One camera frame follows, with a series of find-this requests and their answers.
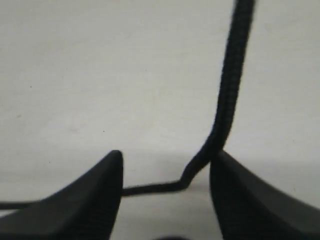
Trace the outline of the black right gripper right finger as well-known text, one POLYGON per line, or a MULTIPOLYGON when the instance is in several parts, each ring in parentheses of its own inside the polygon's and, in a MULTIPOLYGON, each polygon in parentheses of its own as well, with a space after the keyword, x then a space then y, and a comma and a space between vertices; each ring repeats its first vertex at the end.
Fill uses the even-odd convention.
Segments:
POLYGON ((225 240, 318 240, 320 210, 263 181, 222 151, 210 164, 210 193, 225 240))

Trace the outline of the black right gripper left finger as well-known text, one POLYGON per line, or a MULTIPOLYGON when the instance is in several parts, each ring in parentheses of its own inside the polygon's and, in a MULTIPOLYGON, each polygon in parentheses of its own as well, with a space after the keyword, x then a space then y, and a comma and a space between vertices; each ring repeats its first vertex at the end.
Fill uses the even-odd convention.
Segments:
POLYGON ((53 195, 0 219, 2 240, 108 240, 123 190, 123 155, 112 150, 53 195))

